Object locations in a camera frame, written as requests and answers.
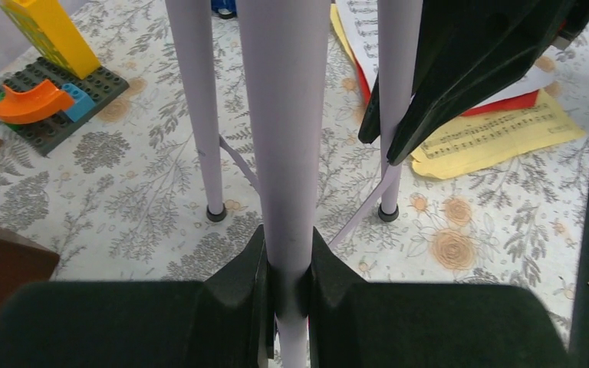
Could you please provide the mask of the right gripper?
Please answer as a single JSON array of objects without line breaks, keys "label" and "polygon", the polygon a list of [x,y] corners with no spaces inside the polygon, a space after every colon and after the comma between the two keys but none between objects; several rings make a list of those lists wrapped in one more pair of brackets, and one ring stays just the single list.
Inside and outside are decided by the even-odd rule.
[{"label": "right gripper", "polygon": [[566,49],[588,22],[589,0],[425,2],[415,95],[388,162],[401,163],[438,127],[516,82],[552,42]]}]

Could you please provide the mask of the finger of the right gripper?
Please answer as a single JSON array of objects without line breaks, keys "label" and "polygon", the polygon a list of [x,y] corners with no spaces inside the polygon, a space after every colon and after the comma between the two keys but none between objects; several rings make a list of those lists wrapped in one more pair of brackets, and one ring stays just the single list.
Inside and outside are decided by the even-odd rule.
[{"label": "finger of the right gripper", "polygon": [[362,143],[373,143],[380,136],[380,90],[379,76],[376,77],[364,117],[360,125],[358,139]]}]

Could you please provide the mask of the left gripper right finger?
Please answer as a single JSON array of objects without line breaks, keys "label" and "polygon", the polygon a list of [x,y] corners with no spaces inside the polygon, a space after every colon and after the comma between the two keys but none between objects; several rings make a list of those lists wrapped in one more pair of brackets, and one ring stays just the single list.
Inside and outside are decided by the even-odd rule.
[{"label": "left gripper right finger", "polygon": [[540,300],[504,284],[369,282],[313,234],[314,367],[567,367]]}]

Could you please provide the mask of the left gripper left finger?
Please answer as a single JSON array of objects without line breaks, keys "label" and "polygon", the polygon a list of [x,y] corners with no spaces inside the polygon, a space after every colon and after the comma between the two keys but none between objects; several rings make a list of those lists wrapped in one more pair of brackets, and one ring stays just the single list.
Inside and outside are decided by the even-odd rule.
[{"label": "left gripper left finger", "polygon": [[47,281],[0,312],[0,367],[265,367],[267,255],[257,228],[205,281]]}]

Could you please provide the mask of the pink music stand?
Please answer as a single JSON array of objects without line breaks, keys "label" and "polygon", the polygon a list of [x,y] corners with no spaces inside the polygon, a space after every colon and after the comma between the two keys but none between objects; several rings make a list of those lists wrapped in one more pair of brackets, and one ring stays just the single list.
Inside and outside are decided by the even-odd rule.
[{"label": "pink music stand", "polygon": [[186,367],[415,367],[404,284],[371,284],[314,228],[328,1],[240,1],[239,26],[264,223],[204,282],[189,282]]}]

